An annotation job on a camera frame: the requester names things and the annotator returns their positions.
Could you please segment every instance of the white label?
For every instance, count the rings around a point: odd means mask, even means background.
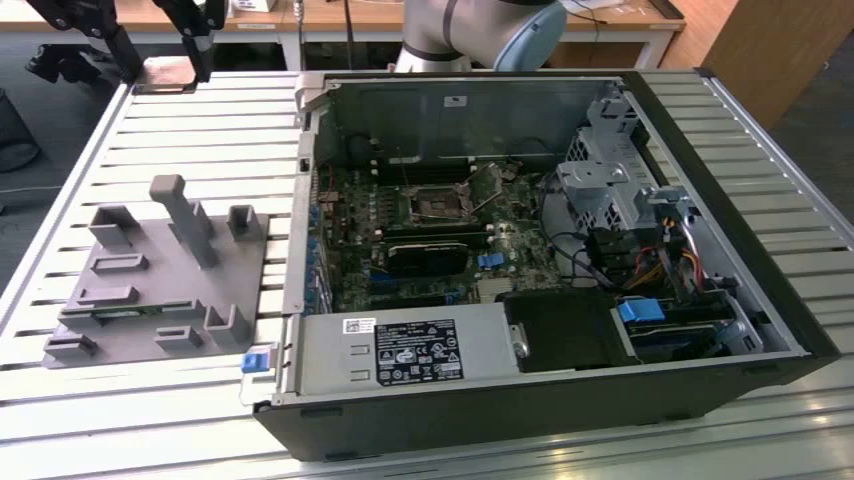
[[[272,23],[238,23],[237,28],[244,30],[272,30],[276,26]]]
[[[373,333],[376,318],[345,318],[344,334],[351,333]]]
[[[465,105],[468,105],[468,97],[461,97],[461,96],[444,97],[445,107],[464,107]]]

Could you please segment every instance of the wooden cabinet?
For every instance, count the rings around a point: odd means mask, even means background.
[[[854,28],[852,0],[671,0],[687,25],[661,68],[702,66],[764,128]]]

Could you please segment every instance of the motherboard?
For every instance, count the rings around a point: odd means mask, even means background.
[[[560,284],[543,172],[512,160],[320,169],[332,310],[491,303]]]

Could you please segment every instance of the blue connector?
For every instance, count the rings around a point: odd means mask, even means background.
[[[477,266],[480,268],[492,268],[504,264],[504,254],[497,252],[491,255],[480,255],[477,257]]]
[[[249,352],[242,355],[240,370],[242,373],[262,373],[269,370],[269,353]]]
[[[616,307],[616,311],[623,323],[664,320],[661,306],[653,298],[629,298]]]

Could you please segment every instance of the metal table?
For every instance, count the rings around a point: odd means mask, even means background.
[[[164,217],[146,200],[161,173],[186,178],[186,196],[209,215],[238,199],[273,216],[256,342],[279,340],[296,74],[218,74],[188,96],[134,97],[120,87],[0,299],[2,478],[843,475],[854,466],[851,226],[716,80],[692,72],[644,76],[826,326],[839,361],[702,419],[317,464],[291,459],[250,418],[238,394],[273,384],[241,387],[238,355],[42,369],[41,347],[93,241],[84,225],[94,206],[124,202],[136,218]]]

